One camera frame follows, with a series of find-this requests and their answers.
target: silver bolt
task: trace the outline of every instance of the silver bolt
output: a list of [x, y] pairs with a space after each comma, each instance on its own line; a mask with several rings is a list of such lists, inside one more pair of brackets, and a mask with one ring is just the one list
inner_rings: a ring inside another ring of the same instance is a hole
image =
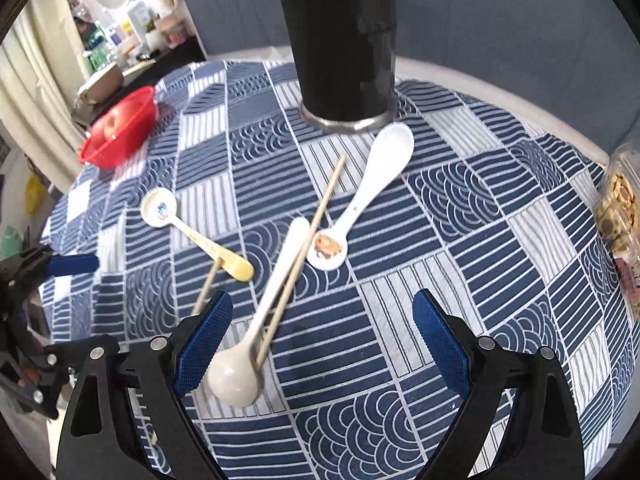
[[480, 345], [480, 348], [485, 350], [493, 350], [495, 348], [495, 341], [485, 335], [478, 339], [478, 344]]
[[96, 348], [91, 350], [89, 357], [91, 359], [100, 359], [103, 355], [104, 355], [104, 348], [102, 348], [101, 346], [97, 346]]
[[540, 355], [542, 355], [542, 357], [545, 358], [545, 359], [549, 359], [550, 361], [551, 361], [551, 359], [556, 357], [556, 353], [551, 348], [549, 348], [548, 346], [543, 346], [540, 349]]
[[162, 350], [166, 346], [166, 338], [165, 337], [156, 337], [151, 340], [151, 349], [152, 350]]

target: black cylindrical container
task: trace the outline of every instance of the black cylindrical container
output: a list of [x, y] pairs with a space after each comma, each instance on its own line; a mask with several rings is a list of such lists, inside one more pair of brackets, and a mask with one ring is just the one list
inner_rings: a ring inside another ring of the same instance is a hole
[[304, 108], [327, 121], [392, 119], [396, 0], [281, 1]]

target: yellow spoon handle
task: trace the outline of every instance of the yellow spoon handle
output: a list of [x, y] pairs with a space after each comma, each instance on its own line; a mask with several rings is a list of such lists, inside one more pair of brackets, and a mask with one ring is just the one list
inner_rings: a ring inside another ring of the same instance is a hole
[[216, 260], [222, 259], [222, 268], [239, 282], [248, 282], [254, 276], [254, 266], [242, 256], [209, 240], [195, 229], [192, 229], [177, 216], [171, 216], [171, 223], [186, 234], [199, 248]]

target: silver base of container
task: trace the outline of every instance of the silver base of container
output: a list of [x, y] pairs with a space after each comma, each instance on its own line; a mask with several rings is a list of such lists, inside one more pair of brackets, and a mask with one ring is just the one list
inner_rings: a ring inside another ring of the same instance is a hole
[[393, 100], [391, 108], [383, 114], [369, 119], [343, 123], [340, 121], [330, 121], [328, 119], [317, 117], [306, 109], [303, 102], [300, 103], [300, 115], [302, 115], [302, 118], [307, 123], [328, 134], [364, 134], [373, 130], [379, 130], [394, 121], [396, 111], [397, 104], [396, 101]]

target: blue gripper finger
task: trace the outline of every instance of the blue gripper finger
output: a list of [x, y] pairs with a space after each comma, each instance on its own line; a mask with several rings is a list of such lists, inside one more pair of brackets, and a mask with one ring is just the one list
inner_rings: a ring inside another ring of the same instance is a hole
[[437, 307], [423, 290], [414, 297], [414, 323], [445, 384], [466, 399], [472, 388], [469, 358]]
[[52, 256], [47, 267], [51, 276], [75, 276], [95, 272], [100, 267], [100, 260], [95, 254], [73, 254], [71, 256]]
[[182, 347], [175, 360], [174, 392], [183, 397], [195, 390], [204, 377], [209, 363], [231, 324], [234, 304], [226, 292], [214, 296], [207, 305], [203, 319]]

